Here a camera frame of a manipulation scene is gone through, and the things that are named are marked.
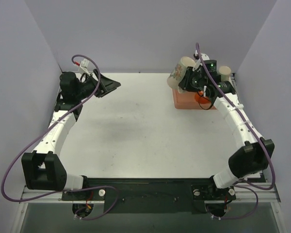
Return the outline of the cream floral mug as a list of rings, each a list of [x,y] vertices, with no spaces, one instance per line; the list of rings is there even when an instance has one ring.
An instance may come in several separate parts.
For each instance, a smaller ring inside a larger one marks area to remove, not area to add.
[[[185,90],[178,85],[184,78],[187,68],[194,67],[195,64],[196,62],[192,58],[183,56],[167,78],[168,86],[181,94],[185,93]]]

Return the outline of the orange mug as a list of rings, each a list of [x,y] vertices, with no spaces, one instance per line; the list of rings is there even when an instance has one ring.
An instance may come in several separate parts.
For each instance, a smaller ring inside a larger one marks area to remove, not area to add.
[[[210,103],[210,99],[208,97],[204,96],[203,91],[197,92],[194,96],[194,99],[199,104],[209,104]]]

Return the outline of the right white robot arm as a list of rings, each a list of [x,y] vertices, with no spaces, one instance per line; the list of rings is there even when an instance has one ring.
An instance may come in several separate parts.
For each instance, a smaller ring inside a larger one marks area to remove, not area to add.
[[[237,150],[229,157],[226,168],[213,175],[212,183],[207,186],[208,195],[217,199],[224,194],[225,188],[248,175],[273,169],[271,156],[275,145],[271,139],[264,139],[252,125],[233,84],[229,80],[220,81],[214,68],[215,65],[211,65],[210,70],[199,66],[194,70],[191,66],[177,65],[168,84],[178,92],[193,92],[201,99],[208,99],[221,113],[235,139]]]

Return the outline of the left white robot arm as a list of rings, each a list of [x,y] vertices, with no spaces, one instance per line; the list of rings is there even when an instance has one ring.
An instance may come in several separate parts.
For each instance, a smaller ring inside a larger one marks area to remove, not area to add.
[[[48,132],[42,136],[32,152],[22,155],[21,163],[26,186],[31,190],[63,191],[73,190],[80,200],[89,197],[90,187],[84,176],[71,175],[60,161],[60,152],[69,131],[79,119],[81,102],[94,95],[101,98],[120,87],[120,83],[109,79],[94,69],[77,78],[74,72],[60,75],[60,92]]]

